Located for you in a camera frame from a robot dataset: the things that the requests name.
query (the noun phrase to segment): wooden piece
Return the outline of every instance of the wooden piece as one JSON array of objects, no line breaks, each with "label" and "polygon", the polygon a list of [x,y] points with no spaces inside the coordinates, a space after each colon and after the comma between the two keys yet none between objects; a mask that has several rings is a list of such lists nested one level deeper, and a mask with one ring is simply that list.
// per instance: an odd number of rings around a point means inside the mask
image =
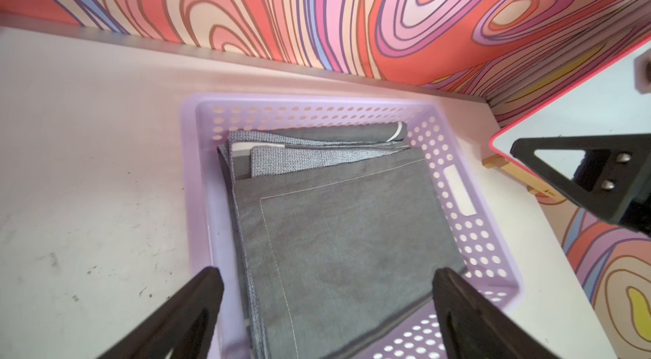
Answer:
[{"label": "wooden piece", "polygon": [[501,156],[500,154],[486,157],[482,160],[482,164],[486,168],[500,168],[505,173],[508,173],[515,179],[525,183],[527,185],[527,191],[530,193],[542,192],[552,200],[565,200],[565,197],[561,195],[560,192],[556,191],[554,187],[547,184],[547,182],[529,173],[524,168],[519,167],[517,164],[511,162],[509,159]]}]

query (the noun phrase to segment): folded gray towel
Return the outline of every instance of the folded gray towel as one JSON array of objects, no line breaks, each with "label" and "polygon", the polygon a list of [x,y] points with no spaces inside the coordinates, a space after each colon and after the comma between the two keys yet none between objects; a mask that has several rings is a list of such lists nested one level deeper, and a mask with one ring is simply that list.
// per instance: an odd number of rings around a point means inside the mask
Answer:
[{"label": "folded gray towel", "polygon": [[258,358],[350,357],[429,299],[437,268],[463,268],[420,149],[234,194]]}]

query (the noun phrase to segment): gray textured fabric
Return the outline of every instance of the gray textured fabric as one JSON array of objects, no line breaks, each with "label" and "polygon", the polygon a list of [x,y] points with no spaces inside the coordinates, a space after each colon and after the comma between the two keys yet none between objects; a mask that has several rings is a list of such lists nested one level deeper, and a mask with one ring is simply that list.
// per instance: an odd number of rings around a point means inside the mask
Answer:
[{"label": "gray textured fabric", "polygon": [[[351,126],[351,128],[360,128],[362,126]],[[287,131],[287,134],[298,130],[296,128],[288,128],[284,130],[276,131]],[[364,140],[362,135],[358,135],[359,139]],[[245,143],[245,142],[254,142],[254,143],[273,143],[273,144],[284,144],[287,147],[294,148],[305,148],[305,149],[353,149],[353,148],[379,148],[379,149],[390,149],[390,148],[406,148],[409,147],[405,143],[390,141],[383,143],[375,143],[372,141],[322,141],[322,140],[312,140],[312,139],[302,139],[290,137],[288,135],[278,135],[271,134],[267,132],[256,132],[256,131],[246,131],[239,130],[236,132],[231,132],[229,134],[229,149],[228,152],[231,152],[232,145],[234,143]],[[222,154],[226,152],[226,149],[220,148]],[[232,154],[232,168],[235,173],[235,179],[245,179],[251,178],[251,159],[250,155],[245,152],[239,152],[238,154]]]},{"label": "gray textured fabric", "polygon": [[398,121],[359,126],[299,127],[270,130],[288,137],[324,141],[400,141],[407,135],[407,123]]},{"label": "gray textured fabric", "polygon": [[258,358],[350,357],[428,299],[437,268],[463,268],[420,149],[234,194]]},{"label": "gray textured fabric", "polygon": [[277,175],[310,168],[336,166],[402,151],[401,149],[287,149],[253,147],[251,149],[251,177]]}]

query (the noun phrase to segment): white surface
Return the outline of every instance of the white surface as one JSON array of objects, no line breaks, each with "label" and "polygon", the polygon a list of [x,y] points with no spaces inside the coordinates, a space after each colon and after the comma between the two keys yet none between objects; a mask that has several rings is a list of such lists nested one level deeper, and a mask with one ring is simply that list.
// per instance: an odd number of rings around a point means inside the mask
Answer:
[{"label": "white surface", "polygon": [[[178,136],[189,94],[424,97],[16,29],[0,29],[0,74],[8,358],[93,358],[189,280]],[[614,358],[534,198],[481,166],[498,129],[488,106],[425,97],[446,111],[522,272],[510,316],[564,358]]]},{"label": "white surface", "polygon": [[[651,42],[504,129],[493,146],[510,156],[519,138],[651,133],[651,93],[642,94],[635,88],[633,66],[633,60],[649,49]],[[548,151],[541,159],[571,177],[583,158],[565,151]]]}]

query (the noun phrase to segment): fabric stitching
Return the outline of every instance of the fabric stitching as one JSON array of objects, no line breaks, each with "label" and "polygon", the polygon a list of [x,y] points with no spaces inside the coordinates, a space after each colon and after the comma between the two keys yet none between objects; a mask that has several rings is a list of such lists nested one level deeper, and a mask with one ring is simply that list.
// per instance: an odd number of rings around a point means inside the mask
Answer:
[{"label": "fabric stitching", "polygon": [[366,175],[362,175],[362,176],[356,176],[355,178],[345,179],[345,180],[343,180],[343,181],[337,181],[336,183],[330,183],[330,184],[325,184],[325,185],[319,185],[319,186],[314,186],[313,188],[306,188],[306,189],[304,189],[304,190],[298,190],[298,191],[291,191],[291,192],[279,193],[279,194],[277,194],[277,195],[271,195],[271,196],[266,196],[266,197],[262,197],[262,198],[260,198],[260,213],[261,213],[261,215],[262,215],[262,223],[264,224],[264,230],[267,232],[267,239],[269,240],[269,248],[272,250],[273,264],[274,264],[275,267],[276,267],[276,273],[278,273],[278,280],[279,280],[280,283],[281,283],[282,297],[283,297],[284,300],[285,300],[285,306],[287,306],[287,313],[289,314],[289,322],[290,322],[290,325],[291,325],[291,327],[292,327],[292,337],[294,338],[294,348],[296,349],[296,357],[297,357],[297,359],[299,359],[300,356],[298,355],[298,344],[297,344],[297,342],[296,342],[296,332],[294,331],[294,321],[292,320],[292,312],[290,311],[290,308],[289,308],[289,301],[287,300],[287,294],[285,293],[284,285],[282,284],[282,277],[281,277],[280,267],[278,266],[278,261],[276,260],[276,255],[275,255],[275,253],[273,252],[272,237],[271,237],[271,235],[269,234],[269,227],[267,226],[267,220],[266,220],[266,218],[265,218],[265,216],[264,216],[264,209],[262,208],[262,200],[268,200],[268,199],[270,199],[270,198],[274,198],[274,197],[279,197],[279,196],[283,196],[283,195],[289,195],[289,194],[291,194],[291,193],[298,193],[298,192],[305,192],[305,191],[315,190],[315,189],[318,189],[318,188],[324,188],[324,187],[326,187],[326,186],[331,186],[331,185],[335,185],[335,184],[343,184],[343,183],[347,183],[347,182],[350,182],[350,181],[354,181],[354,180],[356,180],[356,179],[365,178],[365,177],[367,177],[367,176],[378,175],[378,174],[385,173],[385,172],[388,172],[388,171],[393,171],[394,169],[398,169],[398,168],[406,167],[406,166],[408,166],[408,165],[410,165],[410,164],[414,164],[414,163],[416,163],[416,162],[420,162],[420,161],[422,161],[422,160],[424,160],[424,158],[417,159],[417,160],[415,160],[415,161],[411,161],[411,162],[408,162],[408,163],[406,163],[406,164],[403,164],[403,165],[401,165],[401,166],[397,166],[397,167],[394,167],[394,168],[384,169],[384,170],[382,170],[382,171],[378,171],[378,172],[375,172],[375,173],[366,174]]}]

